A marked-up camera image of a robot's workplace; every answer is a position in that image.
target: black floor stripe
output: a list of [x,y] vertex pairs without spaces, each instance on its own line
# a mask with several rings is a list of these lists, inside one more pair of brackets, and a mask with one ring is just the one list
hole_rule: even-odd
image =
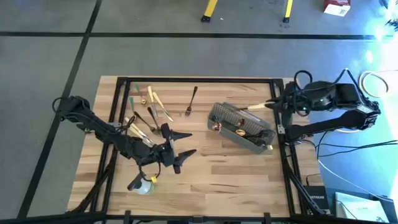
[[[210,33],[134,33],[93,32],[91,37],[158,37],[158,38],[235,38],[235,39],[298,39],[298,40],[378,40],[375,35],[318,35],[318,34],[210,34]],[[383,40],[392,35],[382,36]]]
[[[90,32],[93,30],[94,23],[95,23],[97,15],[98,15],[98,11],[100,10],[101,3],[102,3],[102,0],[97,0],[95,3],[95,7],[93,9],[93,12],[90,17],[90,21],[87,25],[86,32],[84,34],[84,38],[83,38],[83,40],[81,40],[79,50],[75,57],[75,61],[73,62],[72,69],[70,71],[67,83],[65,84],[65,88],[63,89],[62,97],[68,97],[72,90],[73,82],[75,81],[79,66],[81,64],[81,60],[83,58],[85,49],[87,47],[88,39],[90,38]],[[52,121],[49,133],[47,134],[47,138],[44,142],[42,152],[41,152],[39,160],[36,164],[35,171],[30,180],[29,186],[28,186],[26,194],[24,196],[24,200],[22,201],[22,205],[19,209],[18,216],[17,216],[18,218],[26,218],[26,216],[28,214],[30,205],[32,204],[35,192],[37,190],[37,186],[39,185],[40,178],[43,174],[45,163],[47,162],[47,159],[49,158],[50,150],[51,150],[52,144],[54,142],[55,135],[57,133],[59,125],[60,125],[60,117],[58,115],[56,115]]]
[[84,32],[19,32],[0,31],[0,37],[83,37]]
[[[8,32],[7,37],[84,37],[82,32]],[[231,39],[291,39],[291,40],[391,40],[392,35],[321,35],[321,34],[211,34],[211,33],[157,33],[157,32],[90,32],[90,37],[157,37],[157,38],[231,38]]]

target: white cable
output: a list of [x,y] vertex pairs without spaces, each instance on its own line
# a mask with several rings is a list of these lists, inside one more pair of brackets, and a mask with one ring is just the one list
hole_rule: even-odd
[[341,132],[341,133],[357,133],[360,130],[358,129],[358,130],[346,131],[346,130],[336,129],[336,131]]
[[335,174],[333,171],[331,171],[329,168],[327,168],[325,165],[323,165],[323,163],[322,163],[320,160],[318,160],[318,162],[319,162],[319,164],[321,164],[321,166],[323,166],[323,168],[325,168],[327,171],[329,171],[331,174],[335,175],[336,177],[340,178],[341,180],[343,180],[343,181],[345,181],[345,182],[351,184],[352,186],[355,186],[355,187],[357,187],[357,188],[359,188],[359,189],[365,191],[366,193],[368,193],[368,194],[370,194],[370,195],[373,195],[373,196],[375,196],[375,197],[377,197],[377,198],[379,198],[379,199],[384,199],[384,198],[382,198],[382,197],[380,197],[380,196],[377,196],[377,195],[375,195],[375,194],[373,194],[373,193],[371,193],[371,192],[368,192],[367,190],[363,189],[362,187],[360,187],[360,186],[358,186],[358,185],[356,185],[356,184],[353,184],[353,183],[351,183],[350,181],[348,181],[348,180],[346,180],[346,179],[340,177],[339,175]]
[[[388,85],[388,82],[383,77],[381,77],[379,75],[379,73],[385,73],[385,72],[398,72],[398,70],[383,70],[383,71],[376,71],[376,72],[374,72],[374,71],[365,71],[359,76],[359,79],[358,79],[359,88],[361,90],[363,90],[365,93],[367,93],[369,96],[373,96],[375,98],[382,98],[382,97],[386,96],[388,94],[388,91],[389,91],[389,85]],[[374,77],[380,79],[385,84],[386,92],[383,95],[376,95],[374,93],[371,93],[366,88],[365,81],[366,81],[366,78],[369,77],[369,76],[374,76]]]

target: red box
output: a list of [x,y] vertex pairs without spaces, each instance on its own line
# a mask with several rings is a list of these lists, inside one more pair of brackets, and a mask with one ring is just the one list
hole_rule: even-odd
[[325,0],[324,13],[345,16],[351,8],[351,0]]

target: yellow bollard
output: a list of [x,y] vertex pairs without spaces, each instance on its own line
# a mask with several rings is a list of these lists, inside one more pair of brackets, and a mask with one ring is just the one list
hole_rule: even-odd
[[286,13],[284,17],[284,23],[289,23],[290,13],[292,12],[293,0],[287,0]]
[[216,5],[217,5],[217,0],[209,0],[205,14],[200,19],[201,22],[210,22],[211,15],[213,14]]

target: gray plastic tray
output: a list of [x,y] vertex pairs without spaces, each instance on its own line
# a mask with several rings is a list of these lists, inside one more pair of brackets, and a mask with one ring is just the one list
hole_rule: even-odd
[[[244,119],[244,124],[242,126],[238,126],[239,121],[242,119]],[[272,154],[272,150],[270,150],[272,148],[269,146],[275,137],[275,131],[272,130],[270,124],[264,120],[246,111],[238,110],[237,107],[229,103],[215,103],[208,116],[208,129],[213,130],[213,125],[216,122],[224,124],[219,131],[221,136],[228,138],[242,147],[250,149],[253,153],[260,154],[265,152],[267,154]],[[261,140],[264,141],[264,143],[261,145],[255,144],[254,142],[236,134],[234,130],[229,129],[228,127],[242,129],[249,135],[256,135],[262,131]]]

